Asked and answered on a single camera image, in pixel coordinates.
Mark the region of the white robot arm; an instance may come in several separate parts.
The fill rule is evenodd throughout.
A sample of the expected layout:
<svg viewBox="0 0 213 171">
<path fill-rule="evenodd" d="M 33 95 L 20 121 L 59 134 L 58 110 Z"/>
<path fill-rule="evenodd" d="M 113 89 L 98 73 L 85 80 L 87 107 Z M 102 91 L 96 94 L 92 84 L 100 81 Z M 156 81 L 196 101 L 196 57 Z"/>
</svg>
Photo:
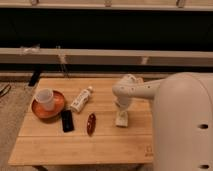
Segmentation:
<svg viewBox="0 0 213 171">
<path fill-rule="evenodd" d="M 128 74 L 112 92 L 123 110 L 134 98 L 153 101 L 153 171 L 213 171 L 213 73 L 144 83 Z"/>
</svg>

